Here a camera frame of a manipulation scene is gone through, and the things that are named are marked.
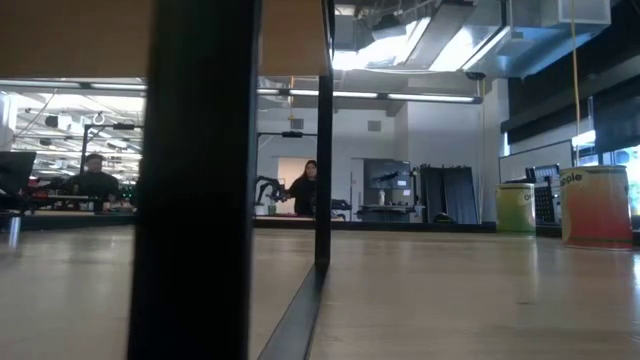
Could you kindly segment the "orange labelled tin can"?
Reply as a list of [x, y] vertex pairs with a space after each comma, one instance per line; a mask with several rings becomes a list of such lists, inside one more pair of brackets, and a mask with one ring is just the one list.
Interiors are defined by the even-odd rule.
[[633, 247], [625, 167], [563, 169], [560, 204], [562, 241], [566, 246], [607, 250]]

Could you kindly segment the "wooden shelf with black legs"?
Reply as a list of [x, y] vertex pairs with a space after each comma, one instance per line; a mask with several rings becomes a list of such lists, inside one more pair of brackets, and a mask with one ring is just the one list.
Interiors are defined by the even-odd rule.
[[314, 261], [261, 360], [309, 360], [331, 259], [335, 0], [0, 0], [0, 78], [145, 74], [127, 360], [248, 360], [258, 78], [315, 75]]

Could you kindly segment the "person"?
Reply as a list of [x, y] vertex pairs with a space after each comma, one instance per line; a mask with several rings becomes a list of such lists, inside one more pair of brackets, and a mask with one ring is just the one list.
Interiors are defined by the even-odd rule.
[[303, 173], [288, 189], [288, 196], [294, 199], [294, 213], [301, 217], [314, 217], [317, 188], [317, 162], [309, 160]]
[[119, 192], [118, 180], [102, 171], [104, 157], [92, 153], [86, 156], [85, 171], [71, 177], [67, 183], [67, 190], [72, 195], [95, 198], [94, 210], [102, 212], [104, 205], [114, 202]]

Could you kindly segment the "grey cabinet with screen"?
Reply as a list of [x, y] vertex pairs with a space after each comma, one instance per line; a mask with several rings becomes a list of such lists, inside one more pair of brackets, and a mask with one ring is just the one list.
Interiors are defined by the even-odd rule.
[[409, 223], [416, 212], [409, 162], [363, 160], [363, 196], [358, 217], [368, 223]]

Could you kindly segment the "ceiling light strip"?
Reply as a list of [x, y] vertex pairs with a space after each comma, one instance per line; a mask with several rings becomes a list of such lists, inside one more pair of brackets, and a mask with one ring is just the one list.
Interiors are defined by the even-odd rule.
[[[259, 88], [260, 96], [284, 96], [284, 97], [318, 97], [318, 90], [306, 89], [276, 89]], [[433, 102], [433, 103], [460, 103], [479, 104], [480, 97], [438, 94], [409, 94], [409, 93], [385, 93], [385, 92], [359, 92], [359, 91], [333, 91], [334, 98], [362, 99], [380, 101], [407, 101], [407, 102]]]
[[91, 90], [117, 90], [117, 91], [146, 91], [144, 84], [120, 84], [120, 83], [96, 83], [74, 82], [56, 80], [21, 80], [0, 79], [0, 86], [10, 87], [36, 87], [36, 88], [64, 88], [64, 89], [91, 89]]

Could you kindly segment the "black curtain panel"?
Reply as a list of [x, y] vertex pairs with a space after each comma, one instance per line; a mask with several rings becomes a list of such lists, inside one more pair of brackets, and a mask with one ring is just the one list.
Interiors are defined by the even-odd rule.
[[419, 178], [424, 223], [479, 223], [471, 167], [423, 164]]

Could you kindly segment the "green labelled tin can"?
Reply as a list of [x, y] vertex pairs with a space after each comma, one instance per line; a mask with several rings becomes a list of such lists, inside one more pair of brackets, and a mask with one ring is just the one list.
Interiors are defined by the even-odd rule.
[[496, 230], [501, 233], [536, 232], [533, 184], [506, 183], [496, 187]]

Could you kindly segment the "black monitor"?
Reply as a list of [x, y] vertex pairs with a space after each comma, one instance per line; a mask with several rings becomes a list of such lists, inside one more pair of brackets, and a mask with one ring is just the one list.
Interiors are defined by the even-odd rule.
[[0, 151], [0, 233], [8, 235], [8, 246], [18, 245], [22, 219], [28, 209], [27, 188], [36, 152]]

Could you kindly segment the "silver air duct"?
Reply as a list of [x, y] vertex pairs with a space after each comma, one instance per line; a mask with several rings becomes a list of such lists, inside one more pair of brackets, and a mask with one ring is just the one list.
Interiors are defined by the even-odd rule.
[[338, 0], [337, 70], [524, 78], [612, 23], [617, 0]]

